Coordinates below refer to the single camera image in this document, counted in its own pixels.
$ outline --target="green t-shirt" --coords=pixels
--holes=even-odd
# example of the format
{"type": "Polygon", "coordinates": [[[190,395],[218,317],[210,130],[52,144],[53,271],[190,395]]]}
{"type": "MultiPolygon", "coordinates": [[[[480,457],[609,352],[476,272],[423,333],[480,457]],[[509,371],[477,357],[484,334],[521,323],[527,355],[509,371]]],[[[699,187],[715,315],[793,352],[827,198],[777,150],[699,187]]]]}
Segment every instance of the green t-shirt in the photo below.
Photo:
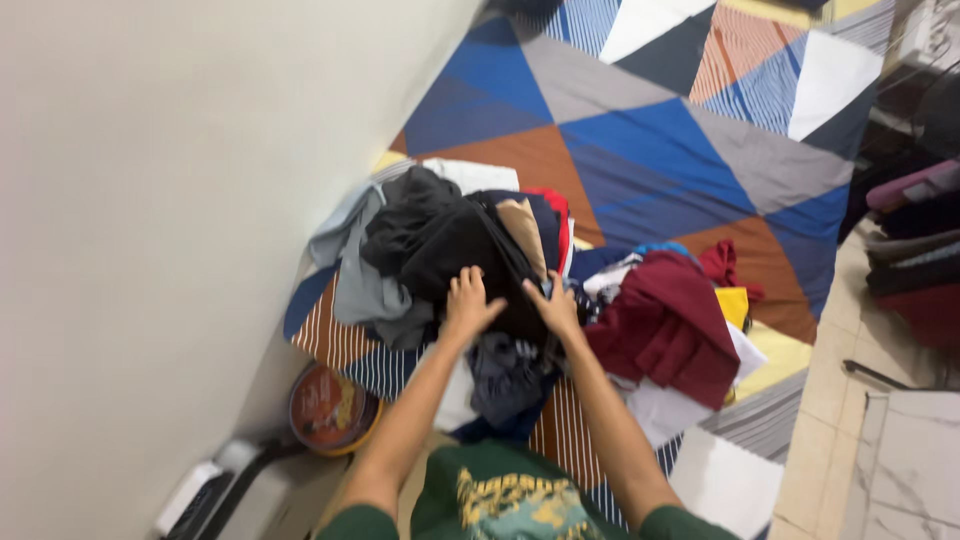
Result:
{"type": "MultiPolygon", "coordinates": [[[[676,506],[657,508],[637,534],[607,523],[573,481],[543,456],[505,443],[444,447],[430,455],[410,523],[414,540],[556,539],[734,540],[676,506]]],[[[393,520],[351,506],[317,540],[396,539],[393,520]]]]}

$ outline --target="hand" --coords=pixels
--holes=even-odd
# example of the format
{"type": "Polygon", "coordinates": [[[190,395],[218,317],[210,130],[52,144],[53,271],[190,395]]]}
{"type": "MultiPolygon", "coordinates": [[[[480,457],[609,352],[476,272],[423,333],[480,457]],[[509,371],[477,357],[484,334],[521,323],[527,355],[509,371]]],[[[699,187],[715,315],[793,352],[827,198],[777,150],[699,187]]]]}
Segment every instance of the hand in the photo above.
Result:
{"type": "Polygon", "coordinates": [[[483,272],[479,266],[462,268],[460,277],[450,280],[446,293],[446,323],[443,335],[452,335],[465,343],[483,331],[507,301],[497,298],[487,304],[487,290],[483,286],[483,272]]]}
{"type": "Polygon", "coordinates": [[[564,292],[564,280],[553,270],[549,271],[553,279],[553,294],[550,300],[543,298],[540,290],[530,280],[523,280],[523,290],[534,301],[540,317],[547,328],[560,339],[575,335],[580,331],[580,320],[577,317],[577,301],[573,298],[573,291],[564,292]]]}

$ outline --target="bed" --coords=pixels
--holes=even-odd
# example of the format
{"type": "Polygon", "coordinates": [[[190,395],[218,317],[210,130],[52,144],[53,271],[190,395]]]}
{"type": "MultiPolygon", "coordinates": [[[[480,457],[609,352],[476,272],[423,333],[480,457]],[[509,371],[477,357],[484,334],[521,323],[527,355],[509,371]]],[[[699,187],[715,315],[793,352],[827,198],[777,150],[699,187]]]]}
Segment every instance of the bed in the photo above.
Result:
{"type": "MultiPolygon", "coordinates": [[[[744,495],[756,504],[743,504],[753,514],[736,524],[741,536],[756,536],[773,510],[892,20],[888,0],[833,0],[815,15],[758,0],[568,0],[549,19],[490,18],[464,38],[387,157],[512,167],[521,188],[560,191],[576,236],[595,246],[674,240],[699,254],[733,240],[740,280],[766,291],[748,335],[769,362],[736,403],[658,459],[678,491],[703,484],[689,489],[705,507],[716,459],[739,457],[707,465],[695,455],[759,459],[740,464],[766,486],[744,495]]],[[[422,348],[391,352],[337,323],[336,280],[327,268],[301,285],[285,333],[393,399],[422,348]]],[[[528,444],[624,523],[570,380],[557,382],[528,444]]],[[[718,504],[711,511],[731,512],[718,504]]]]}

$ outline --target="red garment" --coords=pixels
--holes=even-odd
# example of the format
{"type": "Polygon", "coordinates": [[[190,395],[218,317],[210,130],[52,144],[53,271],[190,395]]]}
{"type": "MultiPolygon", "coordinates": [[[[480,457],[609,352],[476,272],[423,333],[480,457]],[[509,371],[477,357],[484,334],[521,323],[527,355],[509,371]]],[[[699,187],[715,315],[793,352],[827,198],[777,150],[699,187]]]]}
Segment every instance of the red garment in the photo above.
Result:
{"type": "Polygon", "coordinates": [[[713,285],[690,258],[651,252],[584,329],[604,369],[719,409],[740,367],[713,285]]]}
{"type": "Polygon", "coordinates": [[[570,222],[567,219],[570,216],[570,205],[563,195],[550,187],[528,187],[523,190],[523,193],[543,195],[546,202],[550,204],[550,208],[560,213],[560,238],[558,238],[560,245],[560,265],[557,266],[557,268],[563,270],[564,263],[566,262],[566,252],[570,248],[570,222]]]}
{"type": "Polygon", "coordinates": [[[712,249],[700,254],[699,259],[700,264],[704,266],[704,272],[712,282],[722,287],[746,287],[747,300],[750,302],[759,302],[766,296],[763,292],[763,285],[759,283],[743,285],[737,281],[736,252],[733,250],[733,240],[720,240],[712,249]]]}
{"type": "Polygon", "coordinates": [[[921,345],[960,350],[960,283],[875,297],[874,302],[906,319],[921,345]]]}

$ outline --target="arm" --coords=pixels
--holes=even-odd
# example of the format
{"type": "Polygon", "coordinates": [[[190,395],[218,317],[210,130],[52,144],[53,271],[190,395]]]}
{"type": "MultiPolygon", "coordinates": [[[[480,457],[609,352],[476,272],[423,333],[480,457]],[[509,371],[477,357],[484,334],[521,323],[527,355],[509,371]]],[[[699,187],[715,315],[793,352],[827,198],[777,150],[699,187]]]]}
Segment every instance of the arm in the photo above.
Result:
{"type": "Polygon", "coordinates": [[[524,288],[537,304],[543,321],[564,343],[573,383],[587,416],[590,442],[608,472],[607,481],[623,515],[631,528],[639,528],[657,507],[683,505],[663,476],[643,429],[607,380],[580,330],[573,292],[564,293],[560,277],[556,273],[552,277],[549,301],[532,283],[525,282],[524,288]]]}
{"type": "Polygon", "coordinates": [[[396,501],[450,380],[457,357],[507,306],[503,299],[487,304],[480,268],[464,268],[450,280],[446,323],[433,354],[400,395],[373,434],[370,446],[347,484],[341,509],[365,503],[387,513],[396,523],[396,501]]]}

